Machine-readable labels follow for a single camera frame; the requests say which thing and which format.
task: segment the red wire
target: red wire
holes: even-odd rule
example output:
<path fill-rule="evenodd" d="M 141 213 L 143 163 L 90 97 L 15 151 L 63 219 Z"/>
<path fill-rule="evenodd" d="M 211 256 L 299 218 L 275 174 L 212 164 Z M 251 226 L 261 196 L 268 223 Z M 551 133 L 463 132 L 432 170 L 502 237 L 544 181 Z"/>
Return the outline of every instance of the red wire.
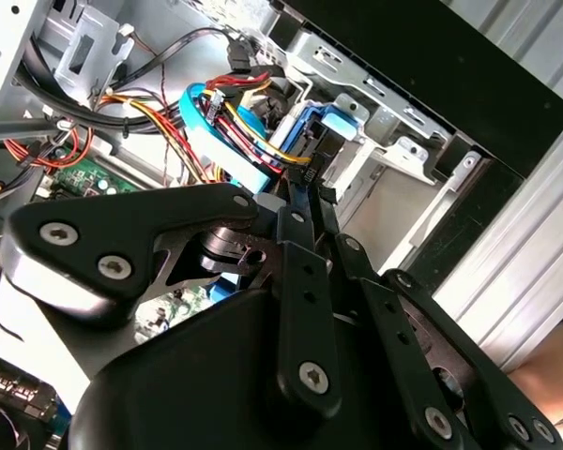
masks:
<path fill-rule="evenodd" d="M 74 166 L 79 161 L 84 159 L 87 156 L 87 154 L 89 153 L 90 148 L 92 147 L 92 140 L 94 139 L 94 130 L 92 128 L 89 128 L 87 130 L 87 137 L 86 137 L 84 150 L 82 151 L 82 153 L 79 156 L 77 156 L 73 160 L 71 160 L 72 157 L 75 156 L 75 154 L 79 150 L 79 134 L 77 133 L 76 130 L 73 130 L 73 132 L 71 134 L 73 136 L 73 151 L 71 151 L 65 159 L 61 159 L 58 163 L 53 163 L 53 162 L 48 161 L 46 159 L 38 158 L 37 161 L 38 161 L 39 164 L 32 164 L 32 165 L 33 166 L 43 165 L 43 166 L 46 166 L 46 167 L 50 167 L 52 169 L 66 169 L 67 167 Z M 29 152 L 27 151 L 27 149 L 25 149 L 18 142 L 8 140 L 8 141 L 5 141 L 5 146 L 6 146 L 7 150 L 9 151 L 9 153 L 15 159 L 17 159 L 19 161 L 21 159 L 27 158 L 27 156 L 29 155 Z"/>
<path fill-rule="evenodd" d="M 243 78 L 233 77 L 231 75 L 220 75 L 219 77 L 211 80 L 210 82 L 206 82 L 206 89 L 213 90 L 220 85 L 232 85 L 232 86 L 242 86 L 245 84 L 255 84 L 255 83 L 263 83 L 269 78 L 269 72 L 262 73 L 258 77 L 255 77 L 251 80 L 246 80 Z"/>
<path fill-rule="evenodd" d="M 236 129 L 234 129 L 234 128 L 232 127 L 232 125 L 231 125 L 227 120 L 225 120 L 225 119 L 222 118 L 222 117 L 219 117 L 219 118 L 218 118 L 218 121 L 219 121 L 220 124 L 222 124 L 222 125 L 223 125 L 224 127 L 226 127 L 228 130 L 230 130 L 232 133 L 234 133 L 234 135 L 235 135 L 240 141 L 242 141 L 242 143 L 244 143 L 244 145 L 245 145 L 246 148 L 249 150 L 249 152 L 251 152 L 251 153 L 254 155 L 254 157 L 257 158 L 258 161 L 259 161 L 261 164 L 265 164 L 265 165 L 266 165 L 271 171 L 273 171 L 274 173 L 279 174 L 279 173 L 282 173 L 282 172 L 283 172 L 283 170 L 280 169 L 279 167 L 275 167 L 275 166 L 269 164 L 268 162 L 264 161 L 261 157 L 259 157 L 259 156 L 256 154 L 256 152 L 255 152 L 254 150 L 252 150 L 252 144 L 251 144 L 244 136 L 242 136 Z"/>
<path fill-rule="evenodd" d="M 192 150 L 190 143 L 186 140 L 186 138 L 184 138 L 181 135 L 179 130 L 177 128 L 175 128 L 175 125 L 173 125 L 169 119 L 167 119 L 165 116 L 160 114 L 158 111 L 154 111 L 150 108 L 147 108 L 147 109 L 149 109 L 154 115 L 157 116 L 157 118 L 160 120 L 160 122 L 169 131 L 171 131 L 175 135 L 175 137 L 177 138 L 178 141 L 181 142 L 181 144 L 184 146 L 184 149 L 188 152 L 188 154 L 191 156 L 191 158 L 194 160 L 194 162 L 202 167 L 202 165 L 200 164 L 200 159 L 196 156 L 196 154 Z"/>

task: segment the metal bracket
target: metal bracket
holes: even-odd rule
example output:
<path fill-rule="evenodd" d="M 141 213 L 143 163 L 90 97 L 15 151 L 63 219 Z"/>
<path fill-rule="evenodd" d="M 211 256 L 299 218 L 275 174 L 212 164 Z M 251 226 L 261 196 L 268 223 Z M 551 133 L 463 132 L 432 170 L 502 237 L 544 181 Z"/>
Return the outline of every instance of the metal bracket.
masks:
<path fill-rule="evenodd" d="M 421 246 L 423 241 L 432 233 L 442 217 L 456 202 L 459 189 L 467 177 L 475 170 L 481 161 L 481 155 L 477 152 L 468 152 L 454 169 L 452 177 L 440 189 L 430 205 L 411 227 L 401 243 L 394 249 L 392 254 L 377 271 L 379 275 L 387 270 L 399 268 L 411 252 Z"/>
<path fill-rule="evenodd" d="M 119 35 L 120 25 L 94 7 L 86 7 L 54 77 L 82 104 L 100 96 L 125 61 L 134 42 Z"/>
<path fill-rule="evenodd" d="M 0 0 L 0 100 L 10 87 L 25 43 L 51 3 L 50 0 Z"/>
<path fill-rule="evenodd" d="M 352 86 L 388 108 L 408 126 L 429 139 L 434 134 L 445 140 L 449 133 L 431 117 L 418 111 L 407 100 L 380 83 L 350 58 L 322 38 L 300 31 L 287 51 L 288 61 L 304 73 L 316 73 L 328 82 Z"/>

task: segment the screw hole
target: screw hole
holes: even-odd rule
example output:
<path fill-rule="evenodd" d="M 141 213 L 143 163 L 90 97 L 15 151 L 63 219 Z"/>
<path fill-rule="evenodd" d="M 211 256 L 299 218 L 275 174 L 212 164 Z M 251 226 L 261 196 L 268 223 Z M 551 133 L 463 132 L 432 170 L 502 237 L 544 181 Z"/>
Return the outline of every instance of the screw hole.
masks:
<path fill-rule="evenodd" d="M 246 258 L 246 263 L 248 265 L 255 265 L 265 261 L 266 255 L 260 250 L 256 250 L 248 255 Z"/>
<path fill-rule="evenodd" d="M 305 298 L 305 300 L 307 300 L 308 302 L 311 302 L 311 303 L 315 303 L 317 301 L 317 298 L 310 291 L 306 291 L 304 293 L 304 298 Z"/>
<path fill-rule="evenodd" d="M 398 336 L 398 340 L 400 340 L 404 345 L 410 344 L 409 338 L 406 336 L 405 333 L 401 332 L 398 333 L 396 336 Z"/>

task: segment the electronic component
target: electronic component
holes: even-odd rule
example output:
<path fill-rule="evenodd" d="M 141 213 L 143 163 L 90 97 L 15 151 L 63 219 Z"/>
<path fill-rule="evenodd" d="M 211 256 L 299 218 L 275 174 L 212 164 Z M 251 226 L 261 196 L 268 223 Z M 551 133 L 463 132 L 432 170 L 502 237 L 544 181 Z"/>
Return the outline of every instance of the electronic component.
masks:
<path fill-rule="evenodd" d="M 138 190 L 128 182 L 108 173 L 89 159 L 73 167 L 60 169 L 53 176 L 59 187 L 79 196 L 109 195 Z"/>

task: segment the black cable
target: black cable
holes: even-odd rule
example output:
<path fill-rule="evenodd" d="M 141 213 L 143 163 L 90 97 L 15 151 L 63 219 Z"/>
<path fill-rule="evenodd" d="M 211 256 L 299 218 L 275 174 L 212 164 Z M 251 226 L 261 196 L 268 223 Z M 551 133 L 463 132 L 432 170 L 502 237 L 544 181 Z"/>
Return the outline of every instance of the black cable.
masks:
<path fill-rule="evenodd" d="M 223 30 L 219 28 L 211 28 L 211 27 L 204 27 L 204 28 L 197 28 L 193 31 L 187 33 L 180 37 L 177 41 L 171 44 L 165 51 L 159 53 L 156 57 L 150 60 L 148 63 L 144 64 L 142 67 L 138 68 L 133 73 L 130 73 L 127 77 L 123 80 L 118 82 L 114 82 L 111 84 L 111 87 L 116 91 L 127 84 L 133 83 L 136 80 L 142 78 L 146 73 L 152 71 L 153 69 L 157 68 L 161 64 L 167 62 L 172 56 L 178 53 L 180 50 L 184 49 L 188 44 L 192 43 L 197 38 L 202 36 L 210 36 L 221 34 L 224 35 L 230 43 L 234 42 L 234 40 Z"/>
<path fill-rule="evenodd" d="M 30 44 L 25 47 L 23 64 L 20 64 L 17 73 L 17 81 L 29 90 L 32 94 L 52 107 L 55 111 L 62 113 L 68 118 L 77 119 L 87 127 L 108 130 L 121 130 L 124 127 L 124 120 L 95 114 L 85 107 L 79 105 L 74 99 L 67 96 L 53 77 L 46 60 L 44 59 L 39 47 Z M 129 121 L 131 132 L 152 133 L 157 132 L 156 128 L 147 119 L 140 117 L 135 122 Z"/>
<path fill-rule="evenodd" d="M 39 49 L 38 41 L 34 36 L 25 44 L 23 61 L 38 85 L 42 86 L 47 92 L 56 97 L 62 99 L 68 98 L 68 95 L 54 78 L 50 67 L 48 67 L 48 63 L 46 63 L 46 59 Z"/>
<path fill-rule="evenodd" d="M 77 124 L 89 128 L 115 131 L 122 131 L 125 127 L 127 127 L 131 133 L 149 133 L 155 129 L 154 125 L 144 117 L 134 117 L 128 120 L 120 117 L 111 117 L 110 115 L 92 112 L 75 103 L 72 99 L 67 101 L 56 97 L 45 91 L 41 86 L 37 85 L 27 70 L 27 67 L 23 64 L 19 65 L 15 76 L 21 86 L 38 97 L 53 110 L 70 118 Z"/>
<path fill-rule="evenodd" d="M 30 167 L 19 173 L 10 183 L 4 185 L 0 191 L 0 201 L 22 188 L 38 171 L 43 171 L 43 169 L 40 167 Z"/>

